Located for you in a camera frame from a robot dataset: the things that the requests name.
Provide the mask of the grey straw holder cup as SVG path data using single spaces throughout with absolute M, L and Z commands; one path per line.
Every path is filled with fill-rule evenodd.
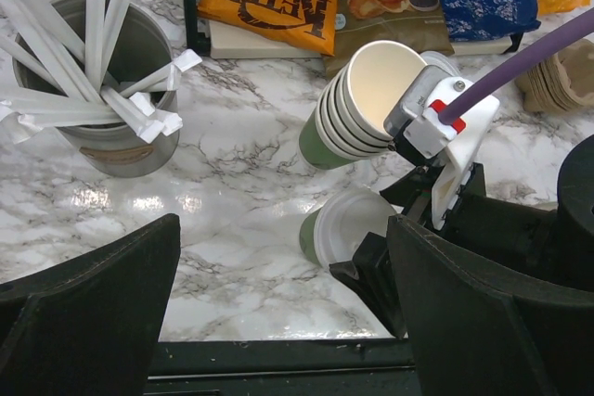
M 182 76 L 200 64 L 173 56 L 131 0 L 1 0 L 18 31 L 3 38 L 17 84 L 1 90 L 1 124 L 14 143 L 57 129 L 97 170 L 133 178 L 160 169 L 183 126 Z

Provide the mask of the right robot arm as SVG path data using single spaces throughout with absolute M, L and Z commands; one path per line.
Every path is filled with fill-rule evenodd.
M 441 238 L 488 260 L 541 280 L 593 289 L 593 140 L 565 158 L 552 204 L 523 206 L 487 196 L 484 168 L 474 163 Z M 406 325 L 385 236 L 366 231 L 355 252 L 329 262 L 331 275 L 350 288 L 387 331 L 401 339 Z

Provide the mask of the stack of white plastic lids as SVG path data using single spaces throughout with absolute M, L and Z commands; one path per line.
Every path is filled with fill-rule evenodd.
M 445 78 L 461 77 L 462 73 L 457 63 L 450 57 L 436 51 L 425 51 L 420 53 L 420 57 L 426 63 L 426 67 L 421 71 L 419 78 L 437 83 Z

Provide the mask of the cardboard cup carrier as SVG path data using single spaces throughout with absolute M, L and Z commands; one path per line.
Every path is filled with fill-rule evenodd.
M 593 43 L 581 39 L 529 71 L 515 84 L 528 112 L 564 114 L 593 108 Z

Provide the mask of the single green paper cup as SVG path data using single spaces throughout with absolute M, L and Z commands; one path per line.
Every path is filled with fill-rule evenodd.
M 307 214 L 299 231 L 303 255 L 328 270 L 351 260 L 367 234 L 385 236 L 396 209 L 379 194 L 356 188 L 342 191 Z

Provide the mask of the stack of green paper cups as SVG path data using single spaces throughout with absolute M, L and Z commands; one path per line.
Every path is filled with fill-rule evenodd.
M 333 170 L 388 150 L 384 120 L 427 62 L 406 45 L 379 40 L 361 46 L 333 77 L 303 126 L 306 163 Z

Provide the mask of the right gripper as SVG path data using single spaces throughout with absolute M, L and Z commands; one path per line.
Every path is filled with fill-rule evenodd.
M 471 179 L 446 214 L 445 226 L 436 230 L 430 217 L 431 185 L 439 173 L 428 166 L 415 167 L 380 192 L 390 204 L 404 208 L 433 255 L 462 265 L 461 256 L 466 254 L 535 279 L 566 284 L 556 245 L 556 211 L 490 198 L 484 166 L 474 162 Z M 329 272 L 366 304 L 392 336 L 405 337 L 406 323 L 384 236 L 368 233 L 353 257 L 331 263 Z

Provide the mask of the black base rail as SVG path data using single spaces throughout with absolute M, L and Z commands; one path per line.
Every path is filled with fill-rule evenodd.
M 147 395 L 419 395 L 408 341 L 161 342 Z

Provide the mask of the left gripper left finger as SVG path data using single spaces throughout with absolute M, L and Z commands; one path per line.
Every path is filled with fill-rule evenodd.
M 181 250 L 180 220 L 1 286 L 4 395 L 140 395 Z

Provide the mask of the beige three-tier shelf rack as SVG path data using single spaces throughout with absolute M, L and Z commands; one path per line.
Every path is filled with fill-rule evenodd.
M 368 42 L 418 52 L 507 53 L 538 26 L 536 0 L 185 0 L 188 45 L 215 58 L 323 57 Z

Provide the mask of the brown chips bag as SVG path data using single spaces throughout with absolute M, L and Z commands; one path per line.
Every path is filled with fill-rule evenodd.
M 418 53 L 454 54 L 440 0 L 338 0 L 334 55 L 323 57 L 326 77 L 333 77 L 358 48 L 377 40 Z

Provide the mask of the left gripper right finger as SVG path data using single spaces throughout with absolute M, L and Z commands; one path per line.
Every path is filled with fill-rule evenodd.
M 590 395 L 593 295 L 524 275 L 405 216 L 387 231 L 425 395 Z

